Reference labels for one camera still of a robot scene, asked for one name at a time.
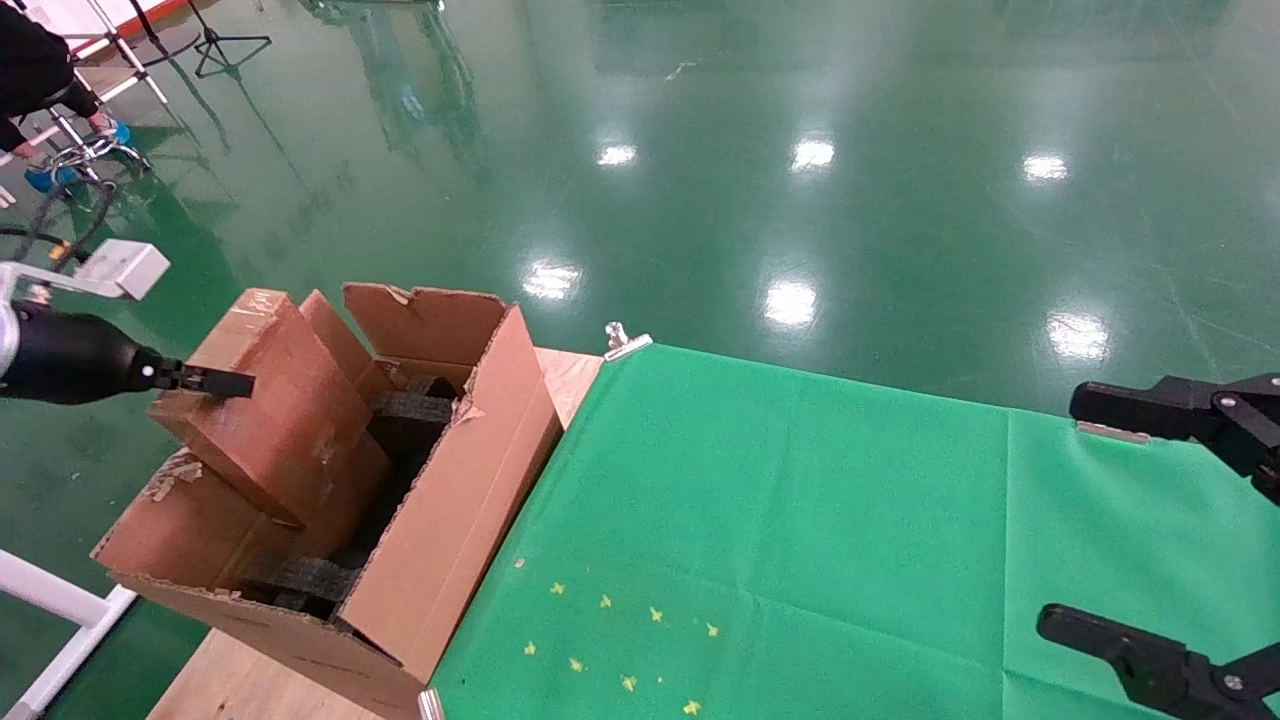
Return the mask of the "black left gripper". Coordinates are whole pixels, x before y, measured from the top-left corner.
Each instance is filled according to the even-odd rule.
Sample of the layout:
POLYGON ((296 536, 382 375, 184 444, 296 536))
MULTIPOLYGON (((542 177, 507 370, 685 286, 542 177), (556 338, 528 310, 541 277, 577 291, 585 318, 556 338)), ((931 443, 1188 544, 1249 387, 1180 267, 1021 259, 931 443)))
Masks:
POLYGON ((183 389, 248 398, 253 375, 169 363, 100 316, 15 310, 12 351, 3 352, 4 398, 55 405, 92 404, 118 395, 183 389))

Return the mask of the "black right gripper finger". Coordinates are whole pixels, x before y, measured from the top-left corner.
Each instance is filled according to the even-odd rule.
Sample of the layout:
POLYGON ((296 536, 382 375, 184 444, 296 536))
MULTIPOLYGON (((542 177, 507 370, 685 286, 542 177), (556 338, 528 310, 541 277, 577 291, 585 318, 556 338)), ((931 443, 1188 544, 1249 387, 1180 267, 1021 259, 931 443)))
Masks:
POLYGON ((1175 719, 1276 719, 1279 644, 1228 664, 1181 642, 1061 603, 1038 614, 1041 638, 1105 661, 1135 705, 1175 719))
POLYGON ((1279 378, 1216 384, 1166 375, 1147 389, 1079 384, 1070 416, 1152 438, 1194 441, 1279 505, 1279 378))

